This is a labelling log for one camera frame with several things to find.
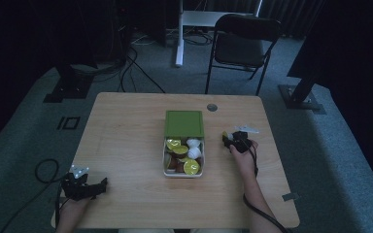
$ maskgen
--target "human arm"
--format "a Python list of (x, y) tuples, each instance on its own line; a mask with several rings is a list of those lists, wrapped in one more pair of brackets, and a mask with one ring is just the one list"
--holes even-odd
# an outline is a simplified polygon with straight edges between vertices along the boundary
[[(255, 154), (255, 150), (258, 147), (258, 143), (252, 141), (252, 146), (250, 150), (253, 154)], [(232, 155), (235, 158), (239, 173), (243, 180), (244, 184), (244, 193), (248, 200), (248, 202), (256, 207), (257, 209), (263, 211), (264, 213), (268, 214), (269, 216), (274, 217), (271, 209), (269, 208), (265, 198), (262, 194), (262, 191), (259, 187), (258, 181), (254, 174), (254, 159), (251, 153), (247, 150), (243, 153), (239, 152), (233, 145), (229, 147)], [(282, 232), (276, 225), (274, 225), (271, 221), (266, 219), (265, 217), (250, 211), (249, 213), (250, 218), (250, 231), (251, 233), (275, 233), (275, 232)]]
[(84, 216), (87, 204), (91, 197), (74, 201), (68, 200), (60, 209), (59, 223), (55, 233), (72, 233)]

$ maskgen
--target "wooden table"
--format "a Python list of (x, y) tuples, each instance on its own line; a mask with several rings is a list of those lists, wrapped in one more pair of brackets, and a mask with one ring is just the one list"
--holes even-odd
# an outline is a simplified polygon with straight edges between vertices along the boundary
[[(208, 104), (217, 105), (215, 112)], [(162, 150), (166, 110), (202, 111), (205, 167), (196, 179), (166, 178)], [(248, 228), (248, 209), (235, 161), (222, 131), (259, 130), (258, 181), (285, 227), (299, 218), (261, 100), (255, 96), (100, 93), (73, 164), (89, 167), (88, 183), (108, 178), (107, 192), (92, 201), (80, 228)]]

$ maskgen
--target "chair leg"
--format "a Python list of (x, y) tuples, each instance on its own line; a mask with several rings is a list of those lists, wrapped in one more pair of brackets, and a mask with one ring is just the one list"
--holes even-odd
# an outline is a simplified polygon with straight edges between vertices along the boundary
[(207, 85), (205, 86), (205, 94), (208, 94), (208, 88), (210, 87), (211, 70), (212, 70), (212, 57), (210, 60), (210, 65), (208, 66)]
[(255, 76), (256, 71), (258, 71), (258, 69), (259, 69), (259, 68), (256, 68), (256, 69), (253, 71), (253, 74), (250, 76), (250, 78), (249, 78), (248, 80), (251, 80), (251, 79)]
[(261, 85), (262, 85), (262, 82), (263, 82), (263, 78), (265, 76), (266, 68), (268, 67), (269, 57), (270, 57), (270, 55), (268, 54), (266, 56), (266, 60), (265, 60), (264, 66), (262, 68), (262, 74), (261, 74), (261, 78), (259, 79), (258, 88), (256, 89), (256, 93), (255, 93), (256, 96), (258, 96), (259, 91), (261, 90)]

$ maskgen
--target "food container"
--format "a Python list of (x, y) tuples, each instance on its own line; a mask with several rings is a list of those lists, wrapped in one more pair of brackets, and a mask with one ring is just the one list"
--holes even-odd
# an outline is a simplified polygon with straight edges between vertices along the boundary
[(167, 111), (163, 140), (163, 173), (168, 178), (199, 178), (205, 166), (201, 111)]

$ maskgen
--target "black chair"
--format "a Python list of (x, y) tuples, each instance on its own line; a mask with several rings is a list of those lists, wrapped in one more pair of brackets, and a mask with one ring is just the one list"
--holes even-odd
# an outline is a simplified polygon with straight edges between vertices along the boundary
[[(255, 95), (258, 95), (271, 56), (271, 50), (280, 36), (281, 23), (275, 19), (247, 17), (237, 14), (227, 14), (220, 17), (215, 25), (205, 94), (208, 94), (212, 67), (251, 71), (253, 74), (250, 80), (258, 69), (263, 67), (255, 93)], [(266, 52), (264, 52), (263, 42), (269, 44)], [(213, 64), (214, 59), (221, 65)]]

